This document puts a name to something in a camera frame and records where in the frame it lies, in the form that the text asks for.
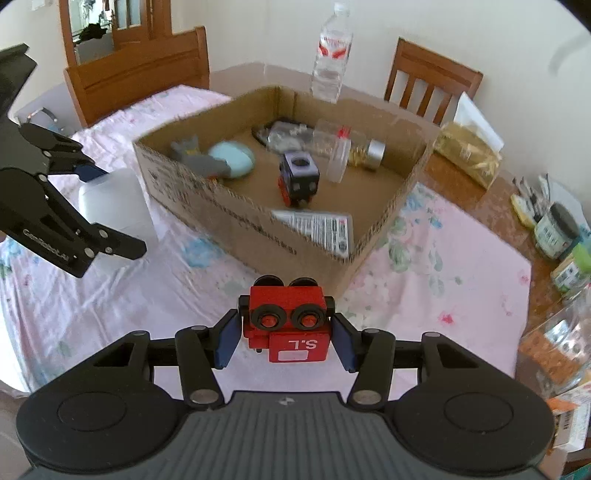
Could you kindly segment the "grey cloth piece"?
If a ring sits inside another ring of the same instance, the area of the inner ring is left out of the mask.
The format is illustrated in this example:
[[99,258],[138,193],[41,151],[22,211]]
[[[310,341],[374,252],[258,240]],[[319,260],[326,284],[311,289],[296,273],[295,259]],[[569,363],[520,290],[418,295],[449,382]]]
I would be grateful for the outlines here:
[[228,178],[230,168],[224,160],[219,160],[200,151],[198,137],[173,141],[170,144],[170,158],[176,161],[198,176],[207,179]]

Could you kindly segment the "pen holder with pens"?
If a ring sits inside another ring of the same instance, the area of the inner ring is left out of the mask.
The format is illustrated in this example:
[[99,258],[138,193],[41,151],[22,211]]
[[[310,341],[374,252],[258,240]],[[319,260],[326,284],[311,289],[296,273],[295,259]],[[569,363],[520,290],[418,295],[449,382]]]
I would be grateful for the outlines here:
[[528,181],[521,177],[513,178],[513,184],[524,199],[528,213],[535,222],[539,222],[550,208],[550,201],[543,192],[539,192],[530,186]]

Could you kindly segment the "wooden door with glass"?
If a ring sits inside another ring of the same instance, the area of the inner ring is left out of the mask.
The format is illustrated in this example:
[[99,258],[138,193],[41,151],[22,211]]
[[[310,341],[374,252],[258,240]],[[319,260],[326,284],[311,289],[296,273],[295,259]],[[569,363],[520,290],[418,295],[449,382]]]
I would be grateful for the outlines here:
[[66,65],[172,34],[170,1],[58,1]]

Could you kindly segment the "red toy train car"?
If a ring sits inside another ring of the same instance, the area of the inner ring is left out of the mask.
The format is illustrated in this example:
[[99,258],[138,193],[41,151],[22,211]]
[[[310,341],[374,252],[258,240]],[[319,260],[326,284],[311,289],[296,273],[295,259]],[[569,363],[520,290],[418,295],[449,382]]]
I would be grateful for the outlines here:
[[308,277],[283,283],[263,275],[238,300],[247,346],[266,351],[272,363],[315,363],[327,360],[335,300]]

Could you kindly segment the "clear water bottle red label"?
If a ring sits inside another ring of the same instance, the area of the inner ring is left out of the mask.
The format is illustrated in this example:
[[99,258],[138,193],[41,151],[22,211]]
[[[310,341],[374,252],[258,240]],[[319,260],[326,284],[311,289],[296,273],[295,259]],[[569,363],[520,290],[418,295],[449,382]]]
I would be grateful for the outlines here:
[[353,43],[351,10],[344,2],[335,2],[332,16],[322,26],[317,55],[311,74],[311,95],[337,103],[341,95]]

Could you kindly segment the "light blue round device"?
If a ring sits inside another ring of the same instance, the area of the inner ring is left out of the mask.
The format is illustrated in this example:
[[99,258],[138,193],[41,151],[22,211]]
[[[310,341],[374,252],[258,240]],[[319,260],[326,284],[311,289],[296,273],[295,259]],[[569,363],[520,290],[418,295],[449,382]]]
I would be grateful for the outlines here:
[[245,144],[235,141],[222,141],[208,150],[208,155],[224,162],[221,177],[228,179],[242,178],[252,172],[256,156]]

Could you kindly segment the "dark lid glass jar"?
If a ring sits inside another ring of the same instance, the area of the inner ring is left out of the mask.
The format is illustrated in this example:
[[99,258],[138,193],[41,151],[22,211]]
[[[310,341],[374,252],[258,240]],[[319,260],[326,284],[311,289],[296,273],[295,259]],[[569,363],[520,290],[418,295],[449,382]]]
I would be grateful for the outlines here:
[[579,237],[579,227],[564,205],[553,203],[534,228],[538,249],[549,259],[558,259]]

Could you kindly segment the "white translucent plastic container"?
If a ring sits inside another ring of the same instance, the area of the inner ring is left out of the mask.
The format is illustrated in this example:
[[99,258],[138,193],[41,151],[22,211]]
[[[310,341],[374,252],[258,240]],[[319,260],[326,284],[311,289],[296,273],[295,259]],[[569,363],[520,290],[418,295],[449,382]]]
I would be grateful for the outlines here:
[[78,192],[78,210],[89,223],[99,223],[146,244],[145,259],[158,239],[136,173],[114,170],[83,183]]

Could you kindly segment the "clear plastic jar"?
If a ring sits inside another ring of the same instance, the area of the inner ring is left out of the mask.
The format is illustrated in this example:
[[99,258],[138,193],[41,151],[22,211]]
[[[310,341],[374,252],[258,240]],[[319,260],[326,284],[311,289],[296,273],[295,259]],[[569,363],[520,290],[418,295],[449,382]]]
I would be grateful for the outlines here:
[[332,183],[341,183],[349,163],[349,151],[351,151],[351,130],[339,129],[335,136],[335,144],[332,147],[331,158],[327,167],[327,179]]

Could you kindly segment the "green lid spice jar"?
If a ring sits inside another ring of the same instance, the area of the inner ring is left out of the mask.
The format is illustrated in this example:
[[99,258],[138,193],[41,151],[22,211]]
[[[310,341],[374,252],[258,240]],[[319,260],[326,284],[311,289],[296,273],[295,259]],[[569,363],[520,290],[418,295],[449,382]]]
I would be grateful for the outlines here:
[[589,278],[590,250],[583,243],[576,245],[551,273],[551,280],[562,295],[584,287]]

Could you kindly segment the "open cardboard box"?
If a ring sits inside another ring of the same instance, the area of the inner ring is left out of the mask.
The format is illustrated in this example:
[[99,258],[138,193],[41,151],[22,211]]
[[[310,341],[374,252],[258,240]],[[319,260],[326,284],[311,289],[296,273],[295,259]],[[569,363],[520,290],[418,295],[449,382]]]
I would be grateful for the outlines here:
[[168,123],[135,154],[151,197],[256,272],[342,295],[438,128],[406,110],[267,86]]

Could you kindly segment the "gold tissue pack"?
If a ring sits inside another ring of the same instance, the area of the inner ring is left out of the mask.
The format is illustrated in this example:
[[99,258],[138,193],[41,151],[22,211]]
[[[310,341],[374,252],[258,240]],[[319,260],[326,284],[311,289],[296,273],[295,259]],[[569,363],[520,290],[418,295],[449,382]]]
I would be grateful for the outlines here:
[[504,145],[501,136],[463,92],[453,120],[441,128],[436,138],[434,151],[489,189],[499,174]]

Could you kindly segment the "wooden chair left side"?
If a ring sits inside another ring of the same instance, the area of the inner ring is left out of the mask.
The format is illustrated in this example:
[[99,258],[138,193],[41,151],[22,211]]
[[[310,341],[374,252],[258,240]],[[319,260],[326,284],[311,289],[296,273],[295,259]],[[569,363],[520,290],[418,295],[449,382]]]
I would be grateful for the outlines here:
[[125,47],[64,70],[84,128],[178,85],[207,89],[209,76],[204,26]]

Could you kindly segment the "wooden chair far centre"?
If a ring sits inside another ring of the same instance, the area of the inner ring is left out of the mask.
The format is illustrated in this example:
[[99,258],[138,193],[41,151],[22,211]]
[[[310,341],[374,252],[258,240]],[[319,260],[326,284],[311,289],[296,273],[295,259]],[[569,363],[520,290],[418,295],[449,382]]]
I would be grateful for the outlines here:
[[442,124],[452,99],[459,99],[463,94],[473,99],[484,79],[482,72],[402,37],[398,39],[394,53],[384,101],[391,101],[394,84],[400,72],[407,75],[407,83],[399,102],[401,109],[409,107],[417,81],[422,81],[427,85],[416,111],[416,115],[419,117],[425,117],[434,92],[440,90],[443,93],[443,98],[433,118],[433,123],[438,126]]

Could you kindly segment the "black toy train car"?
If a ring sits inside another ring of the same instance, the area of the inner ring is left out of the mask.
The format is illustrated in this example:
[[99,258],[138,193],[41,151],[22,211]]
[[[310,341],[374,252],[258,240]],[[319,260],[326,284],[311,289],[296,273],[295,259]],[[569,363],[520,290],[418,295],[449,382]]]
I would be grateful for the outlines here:
[[319,183],[320,170],[308,152],[283,153],[277,185],[287,207],[300,208],[301,203],[310,203],[318,193]]

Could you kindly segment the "wooden chair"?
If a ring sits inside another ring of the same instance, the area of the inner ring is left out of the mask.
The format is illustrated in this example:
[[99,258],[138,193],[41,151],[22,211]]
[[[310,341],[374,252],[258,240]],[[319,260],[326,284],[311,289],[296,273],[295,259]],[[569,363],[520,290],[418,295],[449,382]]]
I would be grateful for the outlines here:
[[443,93],[443,98],[433,118],[433,123],[438,126],[442,124],[452,99],[459,99],[463,94],[473,99],[484,79],[482,72],[402,37],[398,39],[394,53],[384,101],[391,101],[394,84],[400,72],[407,75],[407,83],[399,102],[401,109],[409,107],[417,81],[422,81],[427,85],[416,111],[416,115],[419,117],[425,117],[434,92],[440,90]]
[[178,85],[207,89],[209,76],[204,26],[125,47],[64,70],[84,128]]

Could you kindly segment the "yellow sticky note pad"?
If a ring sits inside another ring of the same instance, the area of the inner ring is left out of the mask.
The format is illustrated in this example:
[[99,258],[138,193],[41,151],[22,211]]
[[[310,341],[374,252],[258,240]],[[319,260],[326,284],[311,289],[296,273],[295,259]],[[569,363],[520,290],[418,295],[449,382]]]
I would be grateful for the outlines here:
[[529,202],[518,194],[512,194],[510,203],[519,222],[527,229],[533,230],[537,224],[534,218],[534,211]]

